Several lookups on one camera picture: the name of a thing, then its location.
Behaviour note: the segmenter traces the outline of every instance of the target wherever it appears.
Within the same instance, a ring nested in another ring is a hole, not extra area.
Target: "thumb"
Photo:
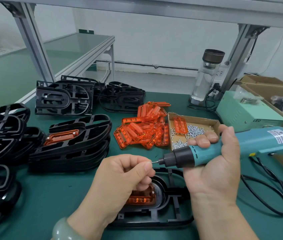
[[[226,128],[221,137],[223,146],[221,147],[221,154],[228,162],[240,160],[240,146],[235,131],[232,126]]]
[[[149,173],[152,167],[153,165],[150,161],[144,161],[137,164],[126,174],[129,178],[129,181],[135,186]]]

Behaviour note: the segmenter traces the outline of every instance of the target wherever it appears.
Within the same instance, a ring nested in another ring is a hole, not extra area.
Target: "wall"
[[[35,20],[44,41],[76,32],[70,7],[37,5]],[[13,16],[0,4],[0,49],[11,50],[24,46]]]
[[[198,68],[207,48],[224,51],[225,61],[238,34],[238,25],[233,23],[81,8],[74,8],[73,12],[78,28],[94,30],[95,34],[114,35],[115,60],[128,62]],[[282,28],[267,29],[259,36],[247,72],[263,72],[276,53],[263,75],[277,76],[283,80],[282,36]],[[101,58],[109,60],[108,55]],[[122,64],[116,64],[116,70],[182,76],[196,74],[195,71]]]

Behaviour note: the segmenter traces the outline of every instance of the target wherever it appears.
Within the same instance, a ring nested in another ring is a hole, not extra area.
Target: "green tabletop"
[[[188,95],[147,92],[145,101],[166,101],[171,103],[167,109],[180,115],[206,117],[218,119],[216,114],[187,108]],[[34,111],[34,100],[27,103]],[[123,117],[129,117],[122,113],[107,113],[99,106],[94,106],[95,114],[108,114],[112,120],[112,132],[121,124]],[[32,114],[28,126],[37,126],[48,131],[51,124],[71,120],[69,117],[34,115]],[[142,155],[156,161],[169,149],[153,147],[150,150],[142,146],[128,146],[121,150],[111,135],[110,150],[108,156],[122,153]],[[264,164],[273,170],[283,180],[283,167],[271,157],[262,158]],[[266,182],[271,180],[247,158],[241,161],[242,173],[257,177]],[[22,195],[12,214],[0,225],[0,240],[50,239],[54,224],[62,217],[70,215],[79,206],[86,195],[96,170],[87,173],[58,174],[58,175],[28,175],[26,167],[19,170],[18,180],[22,183]],[[253,189],[271,206],[283,211],[283,202],[280,197],[268,188],[250,182]],[[237,204],[243,215],[260,239],[283,239],[283,218],[273,216],[251,192],[240,182]],[[105,230],[103,239],[199,239],[195,223],[181,229],[163,230]]]
[[[75,33],[45,42],[52,73],[57,74],[109,37]],[[0,106],[14,103],[25,96],[35,88],[37,80],[42,78],[36,72],[26,48],[0,56]]]

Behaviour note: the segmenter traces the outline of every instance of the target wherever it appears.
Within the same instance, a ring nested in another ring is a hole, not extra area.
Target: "electric screwdriver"
[[[283,127],[251,129],[235,133],[235,135],[239,141],[241,157],[283,154]],[[172,153],[164,154],[163,158],[153,163],[177,168],[207,164],[213,158],[221,155],[223,145],[221,137],[217,143],[211,144],[208,148],[201,148],[197,145],[185,146],[173,150]]]

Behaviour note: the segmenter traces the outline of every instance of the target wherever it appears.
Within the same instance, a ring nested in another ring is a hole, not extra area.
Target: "pile of screws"
[[[184,136],[186,137],[186,140],[188,140],[189,138],[195,138],[198,135],[202,135],[205,133],[203,128],[199,128],[198,126],[195,125],[188,125],[188,133],[185,134]],[[176,135],[176,130],[175,128],[171,128],[170,129],[170,136],[171,136],[171,141],[172,141],[172,149],[177,149],[177,148],[182,148],[187,146],[187,142],[183,143],[181,141],[181,139],[179,139],[177,142],[173,141],[174,136]]]

